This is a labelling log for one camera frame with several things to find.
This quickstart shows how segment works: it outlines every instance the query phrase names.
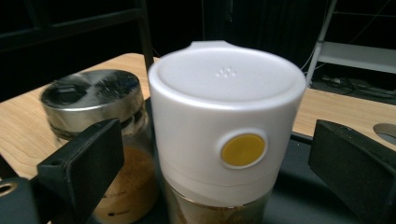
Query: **wooden surface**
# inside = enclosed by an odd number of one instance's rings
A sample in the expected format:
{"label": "wooden surface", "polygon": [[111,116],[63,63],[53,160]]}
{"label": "wooden surface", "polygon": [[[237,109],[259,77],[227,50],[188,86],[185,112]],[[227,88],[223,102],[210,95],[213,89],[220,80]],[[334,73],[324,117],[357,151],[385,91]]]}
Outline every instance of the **wooden surface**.
{"label": "wooden surface", "polygon": [[[140,79],[143,95],[149,97],[149,86],[143,56],[125,54],[87,70],[120,69]],[[36,165],[55,149],[55,138],[40,103],[45,87],[29,91],[0,104],[0,153],[21,176],[36,175]],[[396,150],[396,146],[378,137],[377,123],[396,124],[396,106],[307,89],[293,130],[312,136],[317,119],[344,124]]]}

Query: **brown contents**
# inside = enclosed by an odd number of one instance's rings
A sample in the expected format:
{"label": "brown contents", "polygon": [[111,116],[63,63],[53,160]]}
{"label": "brown contents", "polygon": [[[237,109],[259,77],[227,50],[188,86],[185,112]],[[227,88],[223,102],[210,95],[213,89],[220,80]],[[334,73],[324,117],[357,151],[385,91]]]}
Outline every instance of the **brown contents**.
{"label": "brown contents", "polygon": [[124,148],[125,162],[94,211],[102,223],[131,223],[143,217],[155,204],[159,189],[150,155]]}
{"label": "brown contents", "polygon": [[179,194],[165,181],[165,194],[172,224],[260,224],[270,192],[241,206],[216,207],[196,203]]}

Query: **silver lid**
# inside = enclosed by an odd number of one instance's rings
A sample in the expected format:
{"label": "silver lid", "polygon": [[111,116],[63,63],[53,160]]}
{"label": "silver lid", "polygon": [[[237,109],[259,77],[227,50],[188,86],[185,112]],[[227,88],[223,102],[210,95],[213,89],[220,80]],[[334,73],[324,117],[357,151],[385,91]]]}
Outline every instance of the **silver lid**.
{"label": "silver lid", "polygon": [[80,133],[104,119],[133,120],[144,105],[139,79],[121,70],[95,70],[63,77],[48,86],[41,103],[57,134]]}

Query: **spice jar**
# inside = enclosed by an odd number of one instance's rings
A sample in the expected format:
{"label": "spice jar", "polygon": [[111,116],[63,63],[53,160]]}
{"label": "spice jar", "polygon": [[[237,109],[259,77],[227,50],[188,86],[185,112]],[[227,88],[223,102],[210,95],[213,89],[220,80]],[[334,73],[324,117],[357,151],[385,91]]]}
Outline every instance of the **spice jar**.
{"label": "spice jar", "polygon": [[77,73],[48,86],[41,102],[58,147],[98,121],[120,119],[124,164],[93,217],[114,224],[132,223],[147,214],[159,188],[149,116],[138,78],[121,70]]}

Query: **yellow button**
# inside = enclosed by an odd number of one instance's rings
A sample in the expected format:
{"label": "yellow button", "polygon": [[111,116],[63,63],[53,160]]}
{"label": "yellow button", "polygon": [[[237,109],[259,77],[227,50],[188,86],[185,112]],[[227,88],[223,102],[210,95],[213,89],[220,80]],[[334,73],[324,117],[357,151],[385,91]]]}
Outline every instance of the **yellow button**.
{"label": "yellow button", "polygon": [[264,152],[265,142],[256,134],[241,134],[228,141],[221,157],[232,166],[246,166],[256,161]]}

